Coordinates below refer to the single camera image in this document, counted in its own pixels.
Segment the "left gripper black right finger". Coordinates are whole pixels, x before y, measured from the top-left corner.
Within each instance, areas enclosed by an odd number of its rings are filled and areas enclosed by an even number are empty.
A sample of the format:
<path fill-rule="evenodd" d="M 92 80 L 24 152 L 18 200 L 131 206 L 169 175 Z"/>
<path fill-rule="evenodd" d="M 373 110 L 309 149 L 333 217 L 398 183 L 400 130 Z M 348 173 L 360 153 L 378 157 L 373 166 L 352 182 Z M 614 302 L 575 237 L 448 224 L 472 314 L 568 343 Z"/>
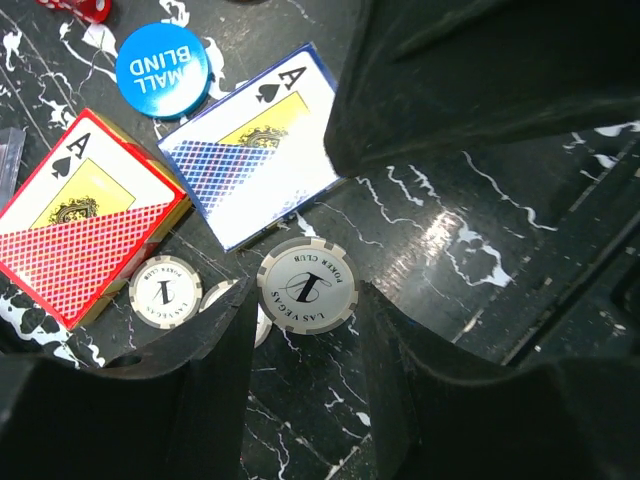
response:
<path fill-rule="evenodd" d="M 514 369 L 475 356 L 359 287 L 357 319 L 382 479 L 635 479 L 639 361 Z"/>

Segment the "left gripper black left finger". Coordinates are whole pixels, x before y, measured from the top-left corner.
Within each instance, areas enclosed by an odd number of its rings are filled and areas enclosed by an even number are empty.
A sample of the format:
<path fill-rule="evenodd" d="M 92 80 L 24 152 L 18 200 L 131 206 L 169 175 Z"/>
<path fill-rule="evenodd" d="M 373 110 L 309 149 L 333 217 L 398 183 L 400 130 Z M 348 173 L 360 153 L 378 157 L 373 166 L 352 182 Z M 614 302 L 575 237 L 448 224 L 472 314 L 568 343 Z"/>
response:
<path fill-rule="evenodd" d="M 103 368 L 1 359 L 5 479 L 234 479 L 254 351 L 257 287 Z"/>

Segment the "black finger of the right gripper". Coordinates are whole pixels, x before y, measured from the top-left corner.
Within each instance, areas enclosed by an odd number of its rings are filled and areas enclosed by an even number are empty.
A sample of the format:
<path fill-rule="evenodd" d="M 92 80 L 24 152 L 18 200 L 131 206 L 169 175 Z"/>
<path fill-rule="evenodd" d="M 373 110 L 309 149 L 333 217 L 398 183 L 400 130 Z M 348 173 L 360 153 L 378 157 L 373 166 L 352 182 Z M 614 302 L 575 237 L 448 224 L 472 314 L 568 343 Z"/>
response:
<path fill-rule="evenodd" d="M 324 144 L 355 177 L 638 116 L 635 1 L 366 1 Z"/>

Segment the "blue playing card deck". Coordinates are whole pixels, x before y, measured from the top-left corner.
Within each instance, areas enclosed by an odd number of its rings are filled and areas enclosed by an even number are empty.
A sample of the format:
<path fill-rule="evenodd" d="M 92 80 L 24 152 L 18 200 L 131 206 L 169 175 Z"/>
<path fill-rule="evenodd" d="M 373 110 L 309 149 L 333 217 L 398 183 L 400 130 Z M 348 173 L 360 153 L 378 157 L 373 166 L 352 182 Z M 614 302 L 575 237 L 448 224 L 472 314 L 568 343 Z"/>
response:
<path fill-rule="evenodd" d="M 223 251 L 340 182 L 324 147 L 336 86 L 307 43 L 159 141 Z"/>

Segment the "red playing card deck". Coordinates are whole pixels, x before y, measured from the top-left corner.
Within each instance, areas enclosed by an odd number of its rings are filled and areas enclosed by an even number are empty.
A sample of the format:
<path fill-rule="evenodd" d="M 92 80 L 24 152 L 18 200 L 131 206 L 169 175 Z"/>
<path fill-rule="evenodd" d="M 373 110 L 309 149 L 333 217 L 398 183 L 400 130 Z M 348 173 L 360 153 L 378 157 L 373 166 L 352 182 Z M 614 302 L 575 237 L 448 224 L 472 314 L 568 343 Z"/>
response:
<path fill-rule="evenodd" d="M 94 321 L 189 210 L 172 172 L 84 109 L 1 212 L 1 271 L 65 329 Z"/>

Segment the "blue small blind button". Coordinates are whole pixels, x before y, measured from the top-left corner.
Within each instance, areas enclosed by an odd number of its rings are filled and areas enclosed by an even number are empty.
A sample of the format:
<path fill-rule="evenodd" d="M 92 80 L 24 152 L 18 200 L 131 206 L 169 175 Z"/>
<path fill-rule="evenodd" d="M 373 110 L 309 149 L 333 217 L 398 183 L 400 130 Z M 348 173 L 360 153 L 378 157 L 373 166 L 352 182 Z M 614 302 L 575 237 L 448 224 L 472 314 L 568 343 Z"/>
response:
<path fill-rule="evenodd" d="M 117 86 L 138 112 L 175 119 L 207 95 L 211 67 L 201 40 L 190 30 L 151 23 L 135 30 L 116 59 Z"/>

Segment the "triangular all-in marker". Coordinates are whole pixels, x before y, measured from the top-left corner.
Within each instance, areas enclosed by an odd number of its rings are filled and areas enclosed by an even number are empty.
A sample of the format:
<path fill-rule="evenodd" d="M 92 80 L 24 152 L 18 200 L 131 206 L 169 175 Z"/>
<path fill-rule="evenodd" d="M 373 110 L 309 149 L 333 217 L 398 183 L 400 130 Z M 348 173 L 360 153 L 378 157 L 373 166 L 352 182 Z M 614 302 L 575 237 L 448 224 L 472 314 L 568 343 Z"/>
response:
<path fill-rule="evenodd" d="M 14 195 L 26 133 L 18 128 L 0 134 L 0 194 L 4 206 Z"/>

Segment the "red die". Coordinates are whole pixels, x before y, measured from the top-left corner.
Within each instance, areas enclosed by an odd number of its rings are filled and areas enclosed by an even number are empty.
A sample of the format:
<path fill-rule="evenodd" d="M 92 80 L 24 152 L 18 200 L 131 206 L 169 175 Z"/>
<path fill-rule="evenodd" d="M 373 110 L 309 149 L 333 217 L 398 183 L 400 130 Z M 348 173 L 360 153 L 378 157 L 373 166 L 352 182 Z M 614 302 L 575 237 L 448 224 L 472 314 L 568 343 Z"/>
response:
<path fill-rule="evenodd" d="M 112 8 L 111 0 L 37 0 L 50 10 L 68 11 L 90 23 L 103 23 Z"/>

